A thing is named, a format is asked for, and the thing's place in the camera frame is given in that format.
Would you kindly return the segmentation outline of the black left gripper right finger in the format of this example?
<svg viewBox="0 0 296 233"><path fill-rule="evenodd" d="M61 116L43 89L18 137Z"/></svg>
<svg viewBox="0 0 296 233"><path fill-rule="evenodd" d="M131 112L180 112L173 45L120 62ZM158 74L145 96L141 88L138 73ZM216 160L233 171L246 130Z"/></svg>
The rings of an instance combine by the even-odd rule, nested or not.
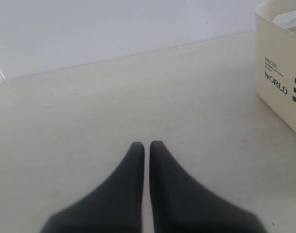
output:
<svg viewBox="0 0 296 233"><path fill-rule="evenodd" d="M252 212L198 183L162 141L150 145L150 198L156 233L264 233Z"/></svg>

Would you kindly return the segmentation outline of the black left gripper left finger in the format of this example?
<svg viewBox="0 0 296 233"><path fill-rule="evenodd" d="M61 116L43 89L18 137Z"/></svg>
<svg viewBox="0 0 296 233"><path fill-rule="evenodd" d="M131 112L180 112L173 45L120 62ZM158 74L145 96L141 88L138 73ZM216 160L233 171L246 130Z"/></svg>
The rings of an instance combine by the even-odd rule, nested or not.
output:
<svg viewBox="0 0 296 233"><path fill-rule="evenodd" d="M43 233L140 233L144 146L133 142L121 163L90 194L53 214Z"/></svg>

